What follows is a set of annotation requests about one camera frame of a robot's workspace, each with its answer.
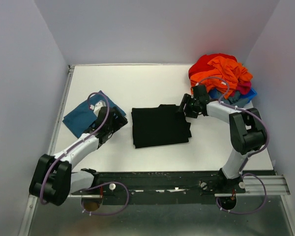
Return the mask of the black floral print t-shirt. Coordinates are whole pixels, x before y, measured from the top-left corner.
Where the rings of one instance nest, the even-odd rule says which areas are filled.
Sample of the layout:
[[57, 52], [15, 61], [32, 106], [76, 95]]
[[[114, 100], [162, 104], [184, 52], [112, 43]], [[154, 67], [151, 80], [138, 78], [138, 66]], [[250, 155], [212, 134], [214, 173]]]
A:
[[183, 144], [192, 137], [190, 126], [178, 106], [161, 104], [155, 108], [133, 108], [132, 136], [135, 148]]

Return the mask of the grey-teal t-shirt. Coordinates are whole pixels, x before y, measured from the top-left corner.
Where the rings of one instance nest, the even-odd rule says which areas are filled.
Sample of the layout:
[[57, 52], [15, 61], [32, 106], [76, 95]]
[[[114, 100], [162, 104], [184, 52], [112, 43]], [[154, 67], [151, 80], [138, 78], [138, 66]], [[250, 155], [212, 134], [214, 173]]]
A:
[[228, 99], [221, 99], [221, 102], [226, 105], [227, 107], [238, 107], [238, 108], [243, 108], [247, 103], [248, 99], [247, 98], [240, 98], [239, 96], [230, 96]]

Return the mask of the teal t-shirt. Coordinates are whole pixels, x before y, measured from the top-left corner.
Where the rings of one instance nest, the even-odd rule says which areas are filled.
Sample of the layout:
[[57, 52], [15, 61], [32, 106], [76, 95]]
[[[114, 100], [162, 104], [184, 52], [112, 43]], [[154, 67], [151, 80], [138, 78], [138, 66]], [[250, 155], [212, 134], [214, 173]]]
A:
[[[110, 105], [110, 109], [116, 106], [120, 112], [126, 116], [124, 110], [122, 110], [119, 106], [117, 106], [103, 91], [99, 91], [99, 93], [104, 94]], [[106, 101], [101, 95], [93, 95], [89, 101], [91, 105], [95, 105], [100, 100]], [[89, 105], [87, 100], [79, 104], [75, 109], [69, 112], [63, 118], [64, 125], [71, 131], [71, 133], [79, 138], [83, 132], [97, 119], [97, 116], [89, 109]]]

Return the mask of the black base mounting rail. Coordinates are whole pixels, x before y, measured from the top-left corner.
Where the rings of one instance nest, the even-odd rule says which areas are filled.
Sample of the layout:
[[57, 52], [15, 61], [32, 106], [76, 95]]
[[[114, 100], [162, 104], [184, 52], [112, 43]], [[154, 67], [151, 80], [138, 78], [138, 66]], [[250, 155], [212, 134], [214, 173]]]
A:
[[245, 193], [242, 178], [226, 180], [221, 171], [101, 172], [94, 190], [78, 190], [73, 196], [102, 198], [105, 205], [213, 204], [215, 196]]

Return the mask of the orange t-shirt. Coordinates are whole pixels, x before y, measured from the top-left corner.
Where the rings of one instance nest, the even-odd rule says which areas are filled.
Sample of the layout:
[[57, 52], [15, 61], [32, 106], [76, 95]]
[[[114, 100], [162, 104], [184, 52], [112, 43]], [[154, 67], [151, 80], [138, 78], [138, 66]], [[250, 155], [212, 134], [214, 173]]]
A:
[[208, 65], [213, 66], [214, 69], [191, 76], [189, 78], [191, 86], [195, 86], [197, 83], [204, 84], [208, 92], [217, 89], [224, 94], [225, 99], [234, 94], [238, 83], [251, 82], [253, 79], [253, 75], [242, 63], [232, 59], [215, 57], [208, 62]]

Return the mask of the blue plastic bin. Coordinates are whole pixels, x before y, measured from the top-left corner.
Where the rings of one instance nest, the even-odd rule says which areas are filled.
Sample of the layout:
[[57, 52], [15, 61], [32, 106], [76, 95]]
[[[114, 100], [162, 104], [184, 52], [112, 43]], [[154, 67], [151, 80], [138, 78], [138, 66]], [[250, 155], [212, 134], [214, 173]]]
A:
[[[222, 93], [218, 91], [217, 89], [212, 89], [209, 93], [209, 96], [211, 99], [216, 99], [218, 100]], [[257, 92], [251, 89], [247, 95], [241, 95], [237, 90], [234, 92], [234, 94], [230, 96], [239, 96], [240, 98], [247, 98], [248, 103], [257, 95]]]

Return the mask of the magenta t-shirt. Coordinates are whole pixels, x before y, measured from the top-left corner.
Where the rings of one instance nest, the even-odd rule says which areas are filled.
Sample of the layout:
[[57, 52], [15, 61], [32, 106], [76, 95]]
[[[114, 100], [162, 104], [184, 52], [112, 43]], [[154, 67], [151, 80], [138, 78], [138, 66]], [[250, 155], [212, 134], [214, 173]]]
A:
[[247, 82], [240, 82], [237, 84], [236, 90], [241, 95], [247, 95], [249, 91], [251, 90], [252, 83], [250, 81]]

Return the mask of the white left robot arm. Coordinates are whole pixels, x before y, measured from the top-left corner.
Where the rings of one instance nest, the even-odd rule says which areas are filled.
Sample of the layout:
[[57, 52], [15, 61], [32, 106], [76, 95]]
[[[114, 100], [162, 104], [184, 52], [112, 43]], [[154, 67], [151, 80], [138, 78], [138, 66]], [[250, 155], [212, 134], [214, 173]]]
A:
[[103, 146], [110, 137], [128, 121], [119, 108], [103, 106], [96, 109], [97, 119], [73, 144], [53, 155], [44, 154], [37, 162], [29, 193], [43, 204], [62, 205], [67, 197], [77, 191], [94, 194], [99, 189], [99, 173], [84, 168], [73, 169], [89, 154]]

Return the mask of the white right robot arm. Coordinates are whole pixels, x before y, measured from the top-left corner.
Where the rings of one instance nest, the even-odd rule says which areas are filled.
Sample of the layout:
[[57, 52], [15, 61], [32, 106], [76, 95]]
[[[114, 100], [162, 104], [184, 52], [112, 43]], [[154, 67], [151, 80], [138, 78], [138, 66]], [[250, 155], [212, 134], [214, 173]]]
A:
[[184, 94], [178, 114], [188, 118], [210, 116], [229, 124], [233, 149], [221, 168], [223, 176], [216, 181], [219, 191], [229, 192], [234, 187], [233, 179], [240, 177], [249, 158], [262, 152], [268, 145], [266, 126], [256, 108], [244, 109], [220, 100], [212, 100], [204, 85], [196, 85], [192, 90], [193, 95]]

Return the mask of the aluminium extrusion frame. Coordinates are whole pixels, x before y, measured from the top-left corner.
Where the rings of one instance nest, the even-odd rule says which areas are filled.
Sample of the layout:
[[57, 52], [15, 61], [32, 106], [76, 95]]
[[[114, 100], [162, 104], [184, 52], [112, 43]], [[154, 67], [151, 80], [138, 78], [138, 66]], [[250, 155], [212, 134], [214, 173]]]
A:
[[289, 236], [287, 182], [247, 113], [194, 88], [187, 65], [87, 65], [69, 72], [61, 117], [80, 103], [80, 135], [60, 124], [29, 193], [35, 236]]

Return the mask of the red t-shirt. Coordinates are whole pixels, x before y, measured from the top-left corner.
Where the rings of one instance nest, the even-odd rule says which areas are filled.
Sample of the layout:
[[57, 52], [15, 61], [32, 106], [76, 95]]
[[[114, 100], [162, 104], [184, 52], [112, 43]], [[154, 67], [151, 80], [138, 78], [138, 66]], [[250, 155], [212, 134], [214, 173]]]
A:
[[227, 54], [223, 54], [223, 53], [216, 53], [216, 54], [210, 54], [210, 55], [205, 54], [205, 55], [201, 56], [198, 59], [198, 61], [190, 67], [190, 69], [188, 71], [189, 78], [191, 78], [191, 76], [193, 76], [194, 74], [204, 72], [204, 71], [213, 70], [214, 67], [211, 65], [208, 65], [208, 62], [211, 61], [212, 59], [214, 59], [215, 57], [223, 57], [225, 59], [232, 59], [237, 62], [236, 57], [231, 56], [231, 55], [227, 55]]

